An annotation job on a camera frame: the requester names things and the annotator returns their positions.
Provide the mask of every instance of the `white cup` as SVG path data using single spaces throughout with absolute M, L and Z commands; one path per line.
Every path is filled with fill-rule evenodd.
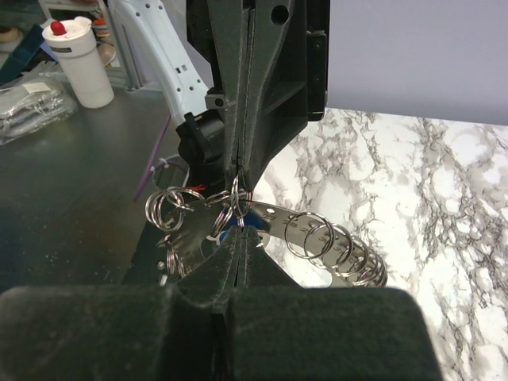
M 52 27 L 47 26 L 42 36 L 58 57 L 76 97 L 89 109 L 109 104 L 114 93 L 97 52 L 91 20 L 77 17 L 61 24 L 65 28 L 63 34 L 55 34 Z

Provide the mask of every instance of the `white robotic arm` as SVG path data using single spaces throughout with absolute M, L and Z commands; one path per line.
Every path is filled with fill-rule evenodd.
M 176 125 L 184 122 L 185 114 L 206 110 L 208 91 L 167 14 L 178 11 L 177 19 L 184 24 L 181 5 L 171 0 L 109 0 L 106 12 L 116 44 L 132 60 L 131 70 L 140 66 L 136 61 L 141 54 L 155 72 Z

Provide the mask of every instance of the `screw hole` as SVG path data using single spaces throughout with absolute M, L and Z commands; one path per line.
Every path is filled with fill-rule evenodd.
M 271 22 L 273 22 L 275 25 L 286 24 L 288 18 L 289 18 L 289 10 L 287 10 L 285 6 L 276 6 L 271 11 Z

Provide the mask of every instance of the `white lid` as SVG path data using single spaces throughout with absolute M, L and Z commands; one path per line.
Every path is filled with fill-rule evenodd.
M 67 31 L 65 34 L 56 36 L 51 30 L 51 26 L 47 26 L 42 31 L 42 37 L 46 41 L 64 42 L 74 40 L 76 38 L 83 37 L 90 31 L 92 21 L 89 18 L 78 16 L 74 20 L 62 21 L 62 24 Z

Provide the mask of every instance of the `white wall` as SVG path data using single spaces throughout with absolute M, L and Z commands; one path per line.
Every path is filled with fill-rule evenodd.
M 508 125 L 508 2 L 331 0 L 329 106 Z

